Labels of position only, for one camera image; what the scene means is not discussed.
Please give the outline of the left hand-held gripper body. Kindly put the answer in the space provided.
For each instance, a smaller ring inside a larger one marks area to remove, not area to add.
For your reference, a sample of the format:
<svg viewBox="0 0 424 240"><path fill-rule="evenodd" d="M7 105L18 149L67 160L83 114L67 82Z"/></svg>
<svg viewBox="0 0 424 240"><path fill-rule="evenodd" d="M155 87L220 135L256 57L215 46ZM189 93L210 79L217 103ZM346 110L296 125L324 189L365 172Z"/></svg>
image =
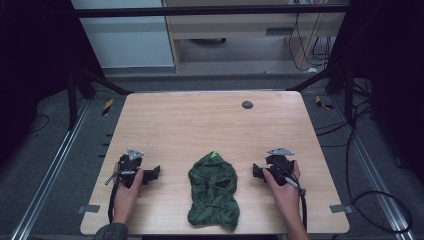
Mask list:
<svg viewBox="0 0 424 240"><path fill-rule="evenodd" d="M143 156L143 152L128 148L127 153L123 154L117 162L118 169L109 177L105 184L108 185L112 180L116 180L123 182L127 188L130 188L141 166Z"/></svg>

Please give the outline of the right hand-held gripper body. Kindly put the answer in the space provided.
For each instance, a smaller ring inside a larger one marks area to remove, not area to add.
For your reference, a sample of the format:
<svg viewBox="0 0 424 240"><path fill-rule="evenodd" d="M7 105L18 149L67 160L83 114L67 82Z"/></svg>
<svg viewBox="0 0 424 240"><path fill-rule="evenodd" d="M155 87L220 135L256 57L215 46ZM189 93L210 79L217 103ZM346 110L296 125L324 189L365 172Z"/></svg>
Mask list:
<svg viewBox="0 0 424 240"><path fill-rule="evenodd" d="M300 196L304 196L306 190L303 189L294 174L294 161L288 160L288 156L293 156L294 152L284 147L278 147L267 150L268 156L265 158L266 163L269 165L268 171L274 177L274 180L279 186L286 183L295 187Z"/></svg>

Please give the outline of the person's left hand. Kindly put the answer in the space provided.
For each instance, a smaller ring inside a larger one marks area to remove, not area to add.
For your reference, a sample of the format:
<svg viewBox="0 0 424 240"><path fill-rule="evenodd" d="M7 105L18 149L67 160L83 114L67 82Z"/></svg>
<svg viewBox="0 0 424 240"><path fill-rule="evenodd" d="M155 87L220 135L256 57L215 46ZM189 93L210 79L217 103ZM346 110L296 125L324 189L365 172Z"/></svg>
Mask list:
<svg viewBox="0 0 424 240"><path fill-rule="evenodd" d="M134 211L142 187L144 171L139 169L130 188L119 183L113 204L113 223L127 224Z"/></svg>

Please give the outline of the person's right hand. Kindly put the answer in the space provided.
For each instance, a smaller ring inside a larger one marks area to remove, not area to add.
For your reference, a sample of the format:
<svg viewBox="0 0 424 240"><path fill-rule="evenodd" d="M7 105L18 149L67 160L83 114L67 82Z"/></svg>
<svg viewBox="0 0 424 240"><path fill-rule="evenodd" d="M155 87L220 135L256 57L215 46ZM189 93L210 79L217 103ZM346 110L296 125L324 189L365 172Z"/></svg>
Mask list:
<svg viewBox="0 0 424 240"><path fill-rule="evenodd" d="M298 189L290 184L280 186L268 170L263 171L265 180L272 192L274 202L285 222L301 220Z"/></svg>

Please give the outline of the green knitted balaclava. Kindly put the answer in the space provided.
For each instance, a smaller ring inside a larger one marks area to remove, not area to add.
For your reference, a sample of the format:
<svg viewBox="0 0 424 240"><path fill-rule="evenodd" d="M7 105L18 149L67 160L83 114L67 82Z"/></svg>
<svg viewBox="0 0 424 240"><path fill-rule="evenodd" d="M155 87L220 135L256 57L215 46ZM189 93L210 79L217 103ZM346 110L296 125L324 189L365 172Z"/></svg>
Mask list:
<svg viewBox="0 0 424 240"><path fill-rule="evenodd" d="M234 231L240 208L234 198L238 176L233 166L212 151L193 165L188 177L192 199L188 222L196 227L220 226Z"/></svg>

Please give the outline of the black metal stand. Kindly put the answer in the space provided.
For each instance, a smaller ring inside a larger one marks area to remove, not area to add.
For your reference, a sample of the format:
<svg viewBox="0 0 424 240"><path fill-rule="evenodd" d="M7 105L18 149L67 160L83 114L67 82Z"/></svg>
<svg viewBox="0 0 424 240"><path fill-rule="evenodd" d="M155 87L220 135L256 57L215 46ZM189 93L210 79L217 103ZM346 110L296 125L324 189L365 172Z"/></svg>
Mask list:
<svg viewBox="0 0 424 240"><path fill-rule="evenodd" d="M120 95L131 94L131 91L113 84L99 74L87 69L74 68L67 74L66 80L69 109L69 130L72 130L76 126L78 120L76 91L79 91L84 99L93 99L96 96L96 91L91 84L92 81L99 83Z"/></svg>
<svg viewBox="0 0 424 240"><path fill-rule="evenodd" d="M344 117L347 122L354 126L353 115L353 71L349 66L333 63L323 71L313 75L306 81L288 88L288 91L303 91L307 87L317 83L318 81L328 78L329 81L325 87L325 91L330 94L336 94L344 89Z"/></svg>

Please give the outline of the white cabinet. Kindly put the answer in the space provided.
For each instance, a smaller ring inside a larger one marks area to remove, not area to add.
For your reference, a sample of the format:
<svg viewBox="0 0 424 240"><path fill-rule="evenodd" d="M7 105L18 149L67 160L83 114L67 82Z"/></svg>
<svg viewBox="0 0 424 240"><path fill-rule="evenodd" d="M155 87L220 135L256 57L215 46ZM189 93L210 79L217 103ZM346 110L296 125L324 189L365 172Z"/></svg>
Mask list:
<svg viewBox="0 0 424 240"><path fill-rule="evenodd" d="M155 8L161 0L71 0L76 10ZM103 69L173 67L165 18L81 18Z"/></svg>

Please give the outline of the grey table bracket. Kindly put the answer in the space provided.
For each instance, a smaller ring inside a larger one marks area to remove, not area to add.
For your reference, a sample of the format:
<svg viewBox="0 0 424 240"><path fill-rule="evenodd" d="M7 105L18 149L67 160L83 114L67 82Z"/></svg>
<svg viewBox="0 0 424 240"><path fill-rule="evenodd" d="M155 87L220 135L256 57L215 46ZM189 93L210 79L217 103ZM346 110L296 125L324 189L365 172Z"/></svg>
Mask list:
<svg viewBox="0 0 424 240"><path fill-rule="evenodd" d="M86 212L97 213L99 210L100 210L99 205L87 204L85 206L79 206L78 209L77 209L77 213L79 213L79 214L83 214L83 213L86 213Z"/></svg>
<svg viewBox="0 0 424 240"><path fill-rule="evenodd" d="M350 214L350 213L353 212L353 208L351 206L344 206L342 204L330 205L329 208L330 208L332 213Z"/></svg>

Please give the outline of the yellow-handled tool left floor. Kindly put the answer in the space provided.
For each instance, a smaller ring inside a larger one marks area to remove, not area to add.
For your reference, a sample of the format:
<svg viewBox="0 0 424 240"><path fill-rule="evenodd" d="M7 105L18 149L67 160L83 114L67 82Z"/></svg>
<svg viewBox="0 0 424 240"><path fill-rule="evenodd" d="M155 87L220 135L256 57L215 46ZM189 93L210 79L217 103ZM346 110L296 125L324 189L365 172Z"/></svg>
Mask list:
<svg viewBox="0 0 424 240"><path fill-rule="evenodd" d="M112 106L113 102L114 102L114 99L108 99L108 100L106 101L106 103L105 103L105 105L104 105L104 108L103 108L103 110L102 110L102 113L101 113L101 115L102 115L102 116L106 116L106 115L108 115L108 113L109 113L109 111L110 111L110 109L111 109L111 106Z"/></svg>

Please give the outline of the yellow-handled tool floor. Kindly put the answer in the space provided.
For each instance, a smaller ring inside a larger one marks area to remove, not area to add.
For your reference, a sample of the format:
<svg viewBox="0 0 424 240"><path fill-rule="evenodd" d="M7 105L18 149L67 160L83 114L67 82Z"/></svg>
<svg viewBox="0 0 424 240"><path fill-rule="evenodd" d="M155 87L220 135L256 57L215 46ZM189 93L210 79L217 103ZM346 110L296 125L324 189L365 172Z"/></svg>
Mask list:
<svg viewBox="0 0 424 240"><path fill-rule="evenodd" d="M322 99L321 99L320 96L315 96L315 104L316 104L316 106L321 107L321 108L324 108L324 109L327 109L327 110L334 109L333 105L331 105L331 104L324 104L322 102Z"/></svg>
<svg viewBox="0 0 424 240"><path fill-rule="evenodd" d="M109 111L110 111L110 109L111 109L111 106L112 106L113 102L114 102L114 99L108 99L108 100L106 101L106 103L105 103L105 105L104 105L104 108L103 108L103 110L102 110L102 113L101 113L101 115L102 115L102 116L106 116L106 115L108 115L108 113L109 113Z"/></svg>

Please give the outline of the yellow-handled tool right floor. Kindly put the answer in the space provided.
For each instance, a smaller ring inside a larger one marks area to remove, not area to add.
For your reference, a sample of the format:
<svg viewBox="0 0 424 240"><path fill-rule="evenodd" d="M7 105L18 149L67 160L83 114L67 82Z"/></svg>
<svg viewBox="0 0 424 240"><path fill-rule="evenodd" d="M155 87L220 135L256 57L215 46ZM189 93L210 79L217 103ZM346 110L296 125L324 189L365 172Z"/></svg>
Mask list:
<svg viewBox="0 0 424 240"><path fill-rule="evenodd" d="M331 105L331 104L324 104L322 102L322 99L321 99L320 96L315 96L315 104L316 104L316 106L321 107L321 108L324 108L324 109L327 109L327 110L334 109L333 105Z"/></svg>

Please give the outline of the aluminium floor rail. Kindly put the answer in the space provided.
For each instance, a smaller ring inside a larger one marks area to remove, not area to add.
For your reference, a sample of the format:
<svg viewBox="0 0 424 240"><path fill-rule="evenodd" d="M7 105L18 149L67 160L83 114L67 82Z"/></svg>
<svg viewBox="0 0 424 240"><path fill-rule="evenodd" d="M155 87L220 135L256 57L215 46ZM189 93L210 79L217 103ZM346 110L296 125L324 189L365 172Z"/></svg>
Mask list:
<svg viewBox="0 0 424 240"><path fill-rule="evenodd" d="M351 113L345 116L342 102L337 99L332 99L334 107L340 119L345 122L344 128L348 132L348 141L346 145L345 154L345 182L348 191L349 199L351 203L349 206L354 212L357 212L366 222L373 225L377 229L385 231L387 233L396 236L397 240L416 240L414 233L412 232L413 217L409 209L395 196L393 196L387 184L383 180L381 174L378 172L374 163L368 154L363 141L359 137L356 128L356 115ZM353 194L351 191L351 174L349 171L349 159L350 153L354 151L357 156L357 162L360 164L368 183L371 186L370 190ZM359 207L359 201L364 200L366 197L375 197L382 209L387 222L388 227L384 227L374 221L370 215L366 214L364 210Z"/></svg>
<svg viewBox="0 0 424 240"><path fill-rule="evenodd" d="M68 154L77 138L77 135L80 132L81 126L86 119L90 105L91 102L89 100L82 101L81 107L77 112L77 119L74 126L66 132L66 135L62 140L27 210L25 211L25 214L12 232L10 240L27 240L29 237L31 230L46 203L51 189L56 182L62 166L66 161Z"/></svg>

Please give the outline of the black metal frame bar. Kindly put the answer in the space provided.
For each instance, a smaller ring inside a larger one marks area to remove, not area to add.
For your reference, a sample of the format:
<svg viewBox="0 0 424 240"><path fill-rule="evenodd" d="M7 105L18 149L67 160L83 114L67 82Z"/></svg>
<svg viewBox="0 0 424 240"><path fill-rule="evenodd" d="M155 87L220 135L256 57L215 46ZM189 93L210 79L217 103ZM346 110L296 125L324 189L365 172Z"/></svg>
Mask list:
<svg viewBox="0 0 424 240"><path fill-rule="evenodd" d="M289 13L337 13L347 12L349 4L320 5L241 5L241 6L190 6L122 9L80 9L68 12L78 18L100 17L156 17L156 16L202 16L234 14L289 14Z"/></svg>

